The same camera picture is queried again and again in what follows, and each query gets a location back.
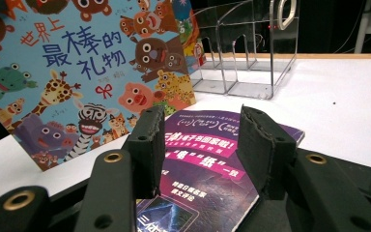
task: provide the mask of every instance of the white table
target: white table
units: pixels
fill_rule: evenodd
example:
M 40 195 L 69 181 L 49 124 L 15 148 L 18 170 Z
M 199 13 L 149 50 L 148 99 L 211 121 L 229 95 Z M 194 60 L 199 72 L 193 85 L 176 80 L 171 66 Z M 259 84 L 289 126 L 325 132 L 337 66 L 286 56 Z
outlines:
M 197 93 L 192 110 L 240 111 L 242 104 L 305 131 L 303 149 L 371 166 L 371 59 L 298 59 L 271 101 Z M 53 195 L 90 176 L 96 156 L 125 138 L 45 172 L 11 137 L 0 140 L 0 195 L 39 185 Z

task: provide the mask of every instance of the cartoon giraffe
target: cartoon giraffe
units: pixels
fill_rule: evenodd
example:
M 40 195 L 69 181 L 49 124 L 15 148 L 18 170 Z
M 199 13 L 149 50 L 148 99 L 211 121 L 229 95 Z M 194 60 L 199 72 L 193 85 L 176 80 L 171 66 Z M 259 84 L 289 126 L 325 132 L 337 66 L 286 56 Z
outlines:
M 92 136 L 103 128 L 102 123 L 106 120 L 107 115 L 119 111 L 115 108 L 106 108 L 102 104 L 83 104 L 78 99 L 74 99 L 73 103 L 76 108 L 79 109 L 77 115 L 79 118 L 78 125 L 81 134 L 77 142 L 74 144 L 74 147 L 65 156 L 65 161 L 83 155 L 89 147 Z
M 17 122 L 13 123 L 12 128 L 15 129 L 17 126 L 19 126 L 23 119 L 30 114 L 40 116 L 51 105 L 65 102 L 71 97 L 74 97 L 75 99 L 83 98 L 81 93 L 72 90 L 72 88 L 79 89 L 80 84 L 75 83 L 73 86 L 70 86 L 69 83 L 65 81 L 65 77 L 67 76 L 65 72 L 60 72 L 60 76 L 62 78 L 59 78 L 58 73 L 54 70 L 50 70 L 50 75 L 52 78 L 44 86 L 39 103 L 34 109 L 32 109 L 31 112 L 23 116 Z

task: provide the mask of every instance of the children's book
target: children's book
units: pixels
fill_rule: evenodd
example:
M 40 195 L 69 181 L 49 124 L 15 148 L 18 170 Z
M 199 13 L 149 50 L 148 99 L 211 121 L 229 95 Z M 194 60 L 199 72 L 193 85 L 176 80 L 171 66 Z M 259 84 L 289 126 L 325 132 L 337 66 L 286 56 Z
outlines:
M 234 231 L 258 200 L 237 157 L 240 113 L 181 110 L 165 122 L 161 196 L 137 204 L 138 231 Z M 281 125 L 300 142 L 302 130 Z
M 6 2 L 0 123 L 42 170 L 130 133 L 155 104 L 195 103 L 187 0 Z

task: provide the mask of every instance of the clear acrylic holder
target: clear acrylic holder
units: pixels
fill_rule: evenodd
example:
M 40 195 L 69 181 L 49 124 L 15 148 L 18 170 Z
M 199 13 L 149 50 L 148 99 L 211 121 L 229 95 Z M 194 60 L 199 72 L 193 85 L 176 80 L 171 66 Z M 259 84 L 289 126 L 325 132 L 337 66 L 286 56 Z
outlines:
M 273 98 L 297 55 L 296 0 L 245 0 L 195 10 L 192 19 L 211 53 L 191 75 L 194 91 Z

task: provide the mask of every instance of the cable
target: cable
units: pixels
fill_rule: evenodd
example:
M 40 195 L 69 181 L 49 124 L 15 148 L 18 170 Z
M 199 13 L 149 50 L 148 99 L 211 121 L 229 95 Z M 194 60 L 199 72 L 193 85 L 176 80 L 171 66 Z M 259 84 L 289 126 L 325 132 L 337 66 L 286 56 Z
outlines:
M 371 40 L 371 36 L 370 36 L 368 39 L 366 39 L 366 41 L 364 41 L 363 44 L 366 44 L 366 43 L 367 43 L 368 41 L 370 41 L 370 40 Z M 350 52 L 350 51 L 352 51 L 352 50 L 355 50 L 355 48 L 351 48 L 351 49 L 349 49 L 349 50 L 347 50 L 347 51 L 342 52 L 341 54 L 348 53 L 348 52 Z
M 365 5 L 364 4 L 365 3 L 365 1 L 362 1 L 362 4 L 361 4 L 361 6 L 360 6 L 360 10 L 359 10 L 359 14 L 358 14 L 358 16 L 357 16 L 357 20 L 355 21 L 355 25 L 354 25 L 354 28 L 352 28 L 352 31 L 351 31 L 351 33 L 349 34 L 349 37 L 348 37 L 348 39 L 346 39 L 346 41 L 335 51 L 335 52 L 333 52 L 333 54 L 335 54 L 335 53 L 337 53 L 340 49 L 342 49 L 342 47 L 348 42 L 348 40 L 351 38 L 351 36 L 352 36 L 352 34 L 354 33 L 354 31 L 355 31 L 355 28 L 357 27 L 357 22 L 358 22 L 358 20 L 359 20 L 359 18 L 361 17 L 361 15 L 362 15 L 362 12 L 363 12 L 363 6 Z

